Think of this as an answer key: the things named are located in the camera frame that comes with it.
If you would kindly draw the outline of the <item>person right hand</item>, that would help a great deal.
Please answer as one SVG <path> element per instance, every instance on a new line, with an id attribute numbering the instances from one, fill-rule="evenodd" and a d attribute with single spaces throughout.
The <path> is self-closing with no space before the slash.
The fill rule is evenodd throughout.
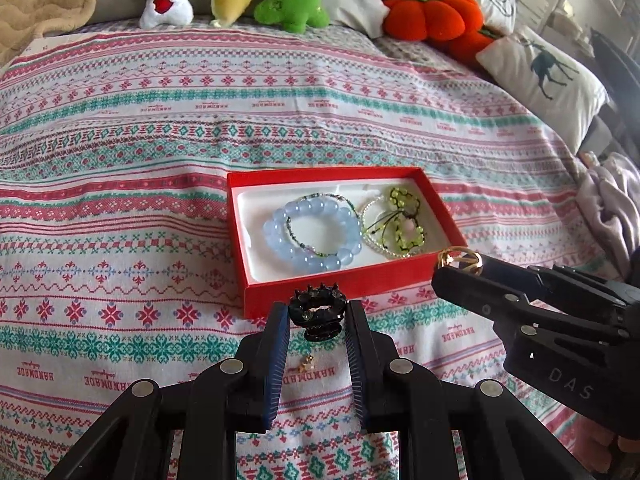
<path id="1" fill-rule="evenodd" d="M 613 443 L 624 453 L 636 454 L 640 451 L 639 441 L 616 437 L 614 432 L 582 416 L 576 418 L 574 433 L 573 455 L 586 469 L 599 474 L 605 474 L 611 467 L 610 446 Z"/>

